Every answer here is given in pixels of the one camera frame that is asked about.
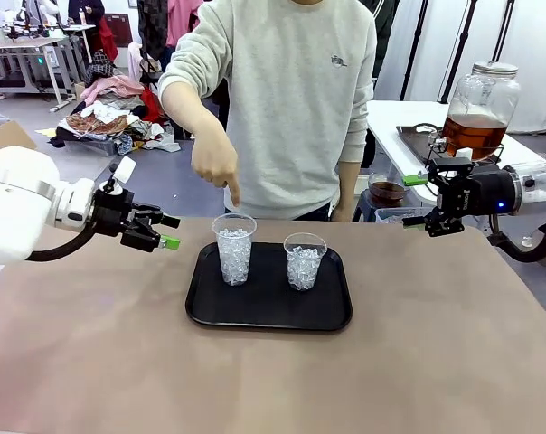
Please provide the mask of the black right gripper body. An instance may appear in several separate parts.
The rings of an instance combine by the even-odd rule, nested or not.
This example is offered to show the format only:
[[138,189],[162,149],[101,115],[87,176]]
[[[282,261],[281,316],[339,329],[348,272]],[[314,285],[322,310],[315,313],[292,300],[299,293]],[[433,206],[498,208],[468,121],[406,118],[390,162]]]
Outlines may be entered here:
[[450,216],[513,212],[517,191],[512,174],[497,165],[452,168],[456,174],[438,186],[437,207]]

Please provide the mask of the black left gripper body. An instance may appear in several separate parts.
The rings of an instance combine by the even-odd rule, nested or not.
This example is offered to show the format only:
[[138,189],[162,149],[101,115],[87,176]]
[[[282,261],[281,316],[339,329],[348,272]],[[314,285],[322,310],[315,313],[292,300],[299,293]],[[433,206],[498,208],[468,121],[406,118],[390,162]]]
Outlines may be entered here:
[[134,193],[123,189],[120,194],[97,190],[93,196],[92,225],[97,234],[118,236],[133,208]]

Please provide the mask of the person's right hand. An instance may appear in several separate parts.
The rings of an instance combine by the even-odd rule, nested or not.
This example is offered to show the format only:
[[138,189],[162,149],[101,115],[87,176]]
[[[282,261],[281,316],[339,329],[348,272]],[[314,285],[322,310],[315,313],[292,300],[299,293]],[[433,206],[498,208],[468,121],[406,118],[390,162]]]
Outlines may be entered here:
[[238,154],[220,124],[195,133],[192,168],[214,186],[228,187],[232,204],[240,204]]

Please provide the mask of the person's left hand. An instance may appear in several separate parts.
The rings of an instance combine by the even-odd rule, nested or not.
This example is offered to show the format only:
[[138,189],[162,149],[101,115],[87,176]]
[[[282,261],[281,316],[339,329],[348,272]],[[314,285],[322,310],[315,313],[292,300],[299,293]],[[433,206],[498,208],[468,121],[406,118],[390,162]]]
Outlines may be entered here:
[[355,202],[353,200],[340,199],[333,208],[331,220],[333,222],[351,222],[355,210]]

